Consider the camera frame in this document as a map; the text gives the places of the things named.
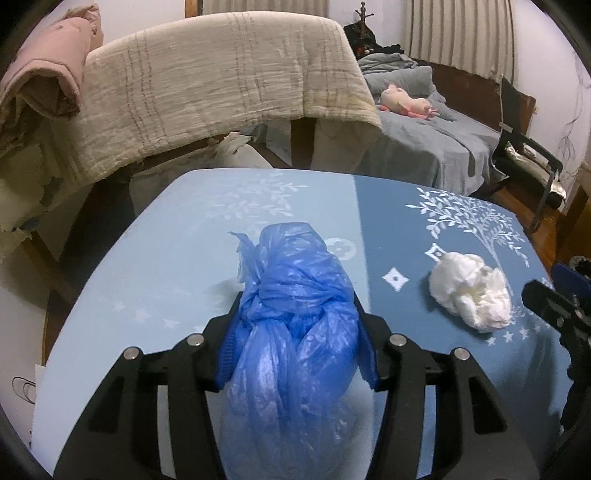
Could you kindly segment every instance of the pink blanket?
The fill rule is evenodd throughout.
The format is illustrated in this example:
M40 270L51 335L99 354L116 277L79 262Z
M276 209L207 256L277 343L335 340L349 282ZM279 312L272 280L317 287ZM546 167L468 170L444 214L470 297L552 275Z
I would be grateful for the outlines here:
M96 4L68 10L25 45L0 81L0 154L6 140L22 136L25 104L50 119L80 111L80 87L88 52L102 45Z

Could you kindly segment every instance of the metal screw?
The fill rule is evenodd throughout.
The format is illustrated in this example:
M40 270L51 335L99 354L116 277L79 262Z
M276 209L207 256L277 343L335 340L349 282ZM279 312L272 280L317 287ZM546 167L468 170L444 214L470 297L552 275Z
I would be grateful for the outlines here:
M130 346L129 348L125 349L125 352L123 352L123 358L125 358L126 360L135 360L138 357L139 348L137 347Z
M453 354L458 360L466 361L470 358L470 352L465 348L456 348Z
M404 346L406 345L406 341L406 337L400 333L395 333L390 336L390 343L394 346Z
M187 343L191 346L200 346L205 343L205 338L201 333L194 333L187 338Z

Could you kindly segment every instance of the curtain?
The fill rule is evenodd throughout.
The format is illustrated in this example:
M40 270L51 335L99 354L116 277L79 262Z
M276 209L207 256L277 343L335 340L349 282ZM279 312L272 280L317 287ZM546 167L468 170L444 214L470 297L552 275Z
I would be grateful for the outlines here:
M409 55L484 78L515 70L511 0L407 0Z
M270 10L329 16L329 0L203 0L203 15L249 10Z

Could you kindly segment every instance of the black chair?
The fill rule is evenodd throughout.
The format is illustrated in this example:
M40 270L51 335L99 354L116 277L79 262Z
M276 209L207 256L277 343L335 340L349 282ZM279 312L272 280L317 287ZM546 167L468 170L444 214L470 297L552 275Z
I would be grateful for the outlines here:
M563 165L558 158L552 155L552 153L542 147L538 142L521 133L519 104L519 91L517 91L516 88L503 77L501 79L501 123L499 125L501 127L501 137L499 139L499 144L493 153L493 163L495 167L501 173L507 175L508 178L503 180L499 184L499 187L494 191L496 192L506 186L507 182L515 181L533 195L540 198L534 218L530 226L525 229L525 232L530 235L540 227L544 206L547 205L556 210L562 204L562 196L556 192L552 192L551 187L554 179L562 172ZM546 185L540 183L535 176L521 168L507 156L505 147L508 142L511 143L518 153L523 153L524 144L529 145L548 161L546 165L536 163L549 175L548 183Z

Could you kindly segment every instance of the chair armrest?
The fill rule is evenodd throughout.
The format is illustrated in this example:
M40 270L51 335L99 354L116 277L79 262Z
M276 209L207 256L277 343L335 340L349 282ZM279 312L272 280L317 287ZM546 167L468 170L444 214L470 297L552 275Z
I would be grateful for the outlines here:
M540 145L535 140L532 140L531 138L526 137L523 134L519 134L519 137L524 144L529 145L531 148L536 150L536 152L542 155L546 160L548 160L548 165L550 166L553 172L556 172L558 174L562 172L564 165L562 165L562 162L554 155L552 155L552 153L550 153L548 150L542 147L542 145Z

